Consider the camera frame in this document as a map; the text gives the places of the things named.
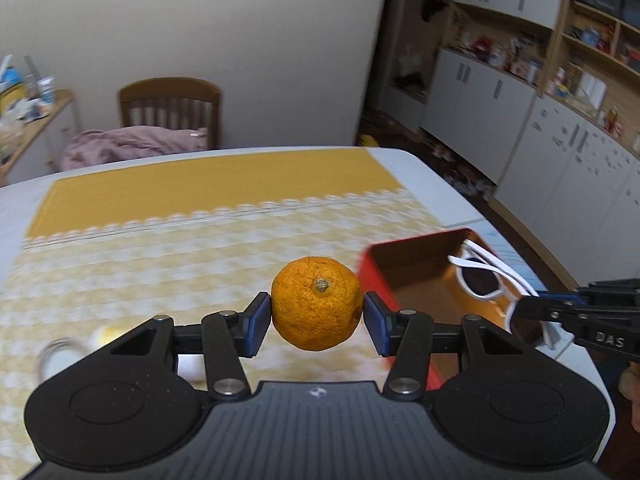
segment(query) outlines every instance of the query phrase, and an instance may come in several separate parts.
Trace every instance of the chair backrest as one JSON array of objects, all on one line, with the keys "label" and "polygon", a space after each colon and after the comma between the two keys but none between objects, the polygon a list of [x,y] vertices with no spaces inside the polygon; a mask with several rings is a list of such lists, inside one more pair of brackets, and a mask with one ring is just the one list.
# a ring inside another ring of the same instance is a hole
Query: chair backrest
[{"label": "chair backrest", "polygon": [[207,129],[210,150],[218,147],[222,92],[191,77],[156,77],[118,92],[122,126],[162,126],[170,130]]}]

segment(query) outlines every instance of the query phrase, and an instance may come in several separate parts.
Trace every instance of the red box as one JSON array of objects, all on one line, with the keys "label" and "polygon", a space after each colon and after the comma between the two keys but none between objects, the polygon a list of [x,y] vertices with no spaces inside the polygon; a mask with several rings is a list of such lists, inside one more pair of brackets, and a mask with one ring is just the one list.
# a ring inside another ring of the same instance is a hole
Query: red box
[{"label": "red box", "polygon": [[[465,314],[479,314],[502,326],[508,300],[472,298],[460,287],[456,266],[447,258],[460,256],[467,239],[491,251],[475,231],[466,228],[372,245],[362,257],[360,286],[365,292],[378,293],[393,311],[412,308],[440,323],[460,323]],[[457,372],[457,355],[432,355],[427,389],[438,389]]]}]

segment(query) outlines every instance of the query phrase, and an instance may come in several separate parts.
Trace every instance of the orange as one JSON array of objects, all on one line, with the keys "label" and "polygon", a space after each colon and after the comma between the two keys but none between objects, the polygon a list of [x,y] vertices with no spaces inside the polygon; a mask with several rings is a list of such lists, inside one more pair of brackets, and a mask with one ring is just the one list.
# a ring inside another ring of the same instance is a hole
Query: orange
[{"label": "orange", "polygon": [[289,262],[271,284],[273,325],[300,349],[326,350],[347,340],[361,314],[358,279],[331,258],[307,256]]}]

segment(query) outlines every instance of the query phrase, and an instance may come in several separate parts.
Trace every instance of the yellow tablecloth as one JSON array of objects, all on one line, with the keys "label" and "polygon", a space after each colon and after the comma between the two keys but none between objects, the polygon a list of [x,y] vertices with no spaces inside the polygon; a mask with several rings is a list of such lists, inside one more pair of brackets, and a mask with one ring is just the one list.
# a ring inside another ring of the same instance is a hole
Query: yellow tablecloth
[{"label": "yellow tablecloth", "polygon": [[[366,150],[196,158],[57,181],[0,301],[0,340],[12,353],[0,362],[0,478],[37,460],[22,409],[52,339],[158,312],[188,324],[243,310],[293,259],[329,256],[357,270],[367,245],[437,228]],[[270,328],[242,364],[253,387],[386,375],[362,323],[325,352],[298,350]]]}]

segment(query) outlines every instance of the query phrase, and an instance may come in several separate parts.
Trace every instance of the pink blanket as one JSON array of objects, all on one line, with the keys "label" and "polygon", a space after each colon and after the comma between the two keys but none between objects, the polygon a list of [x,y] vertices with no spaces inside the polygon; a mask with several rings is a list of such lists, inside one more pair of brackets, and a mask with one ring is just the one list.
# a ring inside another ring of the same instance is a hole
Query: pink blanket
[{"label": "pink blanket", "polygon": [[77,134],[65,149],[60,171],[77,170],[107,162],[207,149],[206,130],[167,130],[159,126],[129,126],[103,132]]}]

